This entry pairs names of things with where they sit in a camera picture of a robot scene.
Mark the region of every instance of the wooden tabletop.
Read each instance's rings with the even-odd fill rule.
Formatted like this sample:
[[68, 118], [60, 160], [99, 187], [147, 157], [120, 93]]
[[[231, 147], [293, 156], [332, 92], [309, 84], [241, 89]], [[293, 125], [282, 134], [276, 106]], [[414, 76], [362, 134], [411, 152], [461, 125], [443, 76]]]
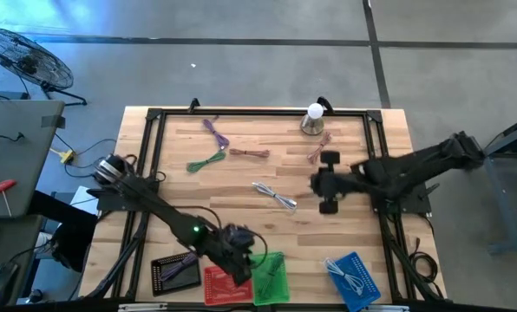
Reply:
[[[139, 152], [147, 109], [126, 107], [116, 153], [127, 155]], [[412, 147], [405, 113], [400, 109], [386, 109], [382, 112], [389, 154], [399, 156], [410, 153]], [[338, 259], [352, 251], [356, 251], [362, 258], [382, 293], [376, 302], [390, 302], [380, 227], [377, 217], [371, 211], [369, 197], [363, 194], [347, 196], [340, 202], [339, 213], [336, 215], [321, 215], [318, 212], [321, 199], [309, 187], [309, 177], [317, 171], [318, 164], [309, 164], [306, 155], [317, 148], [322, 137], [302, 133], [298, 116], [220, 116], [214, 122], [214, 127], [230, 140], [231, 148], [268, 149], [271, 156], [260, 159], [248, 155], [228, 155], [220, 162], [209, 164], [196, 173], [189, 173], [186, 171], [188, 161], [208, 159], [218, 151], [214, 137], [202, 126], [204, 118], [212, 117], [167, 117], [158, 168], [167, 175], [167, 179], [160, 184], [160, 196], [171, 205], [210, 207], [219, 214], [223, 224], [245, 224], [262, 234], [269, 250], [283, 251], [285, 254], [293, 303], [341, 303], [342, 299], [321, 262], [326, 257]], [[367, 158], [360, 119], [324, 117], [324, 123], [325, 131], [332, 133], [332, 141], [325, 149], [341, 153], [341, 165], [337, 166], [337, 171], [348, 172], [348, 165]], [[154, 125], [145, 174], [148, 174], [150, 167], [156, 128]], [[376, 130], [374, 127], [372, 129], [376, 138]], [[263, 182], [276, 193], [293, 198], [298, 203], [297, 211], [290, 214], [273, 198], [258, 193], [251, 185], [252, 182]], [[206, 211], [184, 212], [199, 213], [215, 222]], [[126, 215], [126, 212], [111, 213], [96, 226], [80, 295], [93, 290], [118, 257]], [[403, 227], [409, 250], [414, 249], [416, 238], [419, 237], [420, 250], [438, 262], [428, 223], [417, 216], [405, 215]], [[263, 250], [260, 241], [253, 247], [255, 253]], [[138, 302], [203, 302], [201, 287], [153, 297], [150, 262], [184, 251], [168, 226], [152, 216], [141, 265], [136, 297]], [[213, 264], [208, 258], [200, 259], [201, 276], [202, 270], [210, 265]], [[128, 288], [131, 261], [126, 268], [122, 294]], [[400, 265], [396, 266], [396, 272], [400, 290], [405, 295]], [[436, 283], [445, 293], [442, 274], [438, 275]]]

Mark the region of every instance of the electric fan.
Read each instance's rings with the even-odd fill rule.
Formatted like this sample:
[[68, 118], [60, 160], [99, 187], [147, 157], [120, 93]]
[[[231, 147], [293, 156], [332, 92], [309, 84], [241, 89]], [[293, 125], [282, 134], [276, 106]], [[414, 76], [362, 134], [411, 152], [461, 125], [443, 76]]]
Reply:
[[0, 65], [40, 86], [49, 100], [49, 92], [57, 92], [81, 100], [66, 106], [87, 105], [82, 97], [63, 91], [74, 84], [66, 64], [30, 39], [6, 29], [0, 29]]

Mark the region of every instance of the fan grille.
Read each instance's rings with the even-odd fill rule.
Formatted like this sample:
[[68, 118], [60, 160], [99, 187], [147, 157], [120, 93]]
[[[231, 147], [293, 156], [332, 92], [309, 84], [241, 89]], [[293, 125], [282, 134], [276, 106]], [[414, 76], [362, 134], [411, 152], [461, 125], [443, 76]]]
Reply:
[[74, 84], [71, 70], [59, 58], [35, 42], [0, 29], [0, 65], [36, 85], [48, 83], [64, 90]]

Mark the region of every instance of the concrete floor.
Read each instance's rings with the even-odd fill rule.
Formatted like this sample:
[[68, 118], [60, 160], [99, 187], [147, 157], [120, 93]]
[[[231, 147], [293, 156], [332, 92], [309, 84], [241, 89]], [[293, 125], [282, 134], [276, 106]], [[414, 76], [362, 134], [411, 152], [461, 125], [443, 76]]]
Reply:
[[[370, 2], [380, 40], [517, 42], [517, 0]], [[88, 36], [369, 38], [360, 0], [0, 0], [0, 27]], [[90, 101], [68, 107], [67, 128], [59, 131], [80, 149], [114, 138], [128, 105], [188, 105], [198, 97], [207, 106], [302, 107], [323, 95], [336, 107], [380, 107], [367, 47], [43, 46], [72, 69], [69, 91]], [[460, 130], [486, 145], [517, 121], [517, 49], [389, 48], [381, 55], [391, 106], [405, 109], [415, 148]], [[0, 90], [23, 86], [0, 68]], [[112, 148], [101, 145], [82, 162]], [[436, 181], [442, 186], [430, 199], [449, 298], [517, 309], [517, 254], [491, 257], [486, 251], [505, 237], [486, 174], [447, 172]], [[79, 184], [93, 182], [69, 178], [50, 155], [38, 188], [73, 192]]]

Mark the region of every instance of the white ball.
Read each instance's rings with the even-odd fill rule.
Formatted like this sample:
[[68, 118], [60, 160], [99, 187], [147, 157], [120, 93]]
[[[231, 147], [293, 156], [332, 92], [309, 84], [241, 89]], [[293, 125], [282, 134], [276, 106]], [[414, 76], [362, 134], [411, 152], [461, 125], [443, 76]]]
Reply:
[[322, 105], [318, 103], [312, 103], [309, 105], [309, 109], [307, 109], [307, 114], [312, 119], [318, 119], [322, 117], [322, 114], [324, 113], [324, 109], [322, 108]]

